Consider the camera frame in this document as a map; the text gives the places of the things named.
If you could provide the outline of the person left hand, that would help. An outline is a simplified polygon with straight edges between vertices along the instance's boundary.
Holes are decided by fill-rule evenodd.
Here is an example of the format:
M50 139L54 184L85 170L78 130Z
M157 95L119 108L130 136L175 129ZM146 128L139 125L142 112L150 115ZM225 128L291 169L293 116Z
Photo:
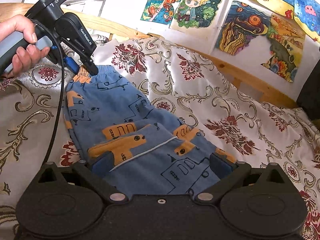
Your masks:
M2 77L18 77L22 72L26 72L35 66L42 58L46 57L50 51L49 47L44 47L42 50L39 50L35 46L37 42L35 24L23 15L15 15L1 22L1 41L14 31L22 33L24 39L30 44L26 49L23 47L17 48L16 54L12 57L12 70L8 73L3 73L1 75Z

